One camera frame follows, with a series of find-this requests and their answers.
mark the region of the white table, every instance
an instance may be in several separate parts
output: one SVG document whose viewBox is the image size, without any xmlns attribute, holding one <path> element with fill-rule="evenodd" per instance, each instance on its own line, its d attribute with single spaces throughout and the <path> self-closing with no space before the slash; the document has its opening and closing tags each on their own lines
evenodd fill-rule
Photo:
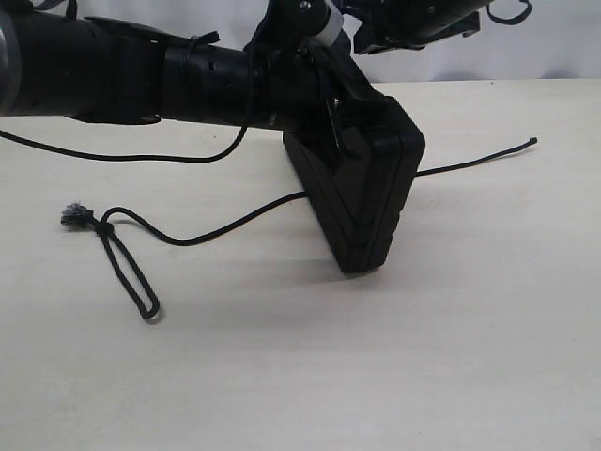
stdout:
<svg viewBox="0 0 601 451">
<path fill-rule="evenodd" d="M 300 188 L 280 135 L 210 165 L 92 163 L 0 143 L 0 449 L 601 449 L 601 81 L 387 85 L 423 168 L 387 264 L 346 280 L 306 201 L 218 241 L 118 225 L 162 299 L 143 323 L 63 207 L 189 237 Z M 236 130 L 3 118 L 85 151 L 201 155 Z"/>
</svg>

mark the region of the table surface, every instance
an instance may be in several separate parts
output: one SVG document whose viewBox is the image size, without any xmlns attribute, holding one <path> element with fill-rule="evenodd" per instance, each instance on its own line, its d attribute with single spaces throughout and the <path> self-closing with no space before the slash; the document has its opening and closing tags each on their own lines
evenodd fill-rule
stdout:
<svg viewBox="0 0 601 451">
<path fill-rule="evenodd" d="M 190 237 L 300 185 L 276 132 L 216 164 L 0 148 L 3 450 L 601 449 L 601 81 L 384 85 L 423 168 L 386 265 L 346 279 L 305 200 L 179 249 L 116 226 L 162 299 L 149 326 L 94 233 L 121 205 Z M 0 128 L 83 151 L 209 155 L 235 129 Z"/>
</svg>

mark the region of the mechanical arm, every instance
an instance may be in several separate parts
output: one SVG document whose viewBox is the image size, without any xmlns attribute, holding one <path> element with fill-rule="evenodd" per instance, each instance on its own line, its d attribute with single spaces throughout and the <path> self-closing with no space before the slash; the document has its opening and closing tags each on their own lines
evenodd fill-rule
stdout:
<svg viewBox="0 0 601 451">
<path fill-rule="evenodd" d="M 420 50 L 479 31 L 477 11 L 491 2 L 270 0 L 237 51 L 216 46 L 217 33 L 78 20 L 75 0 L 68 17 L 41 11 L 60 0 L 2 0 L 0 115 L 226 124 L 241 127 L 239 140 L 248 127 L 281 130 L 341 270 L 365 272 L 388 255 L 425 142 L 354 63 L 343 16 L 362 21 L 358 54 Z"/>
</svg>

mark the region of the white wall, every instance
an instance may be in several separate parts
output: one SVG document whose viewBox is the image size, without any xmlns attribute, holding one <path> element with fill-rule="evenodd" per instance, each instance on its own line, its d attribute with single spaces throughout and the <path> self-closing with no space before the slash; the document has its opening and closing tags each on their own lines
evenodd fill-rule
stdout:
<svg viewBox="0 0 601 451">
<path fill-rule="evenodd" d="M 433 44 L 421 52 L 361 56 L 373 81 L 429 81 L 521 78 L 601 78 L 601 0 L 532 0 L 524 24 L 492 23 L 469 38 Z M 225 46 L 250 39 L 266 0 L 80 0 L 83 14 L 147 23 L 189 36 L 218 30 Z M 512 16 L 517 0 L 493 3 L 498 15 Z M 347 20 L 348 30 L 356 23 Z"/>
</svg>

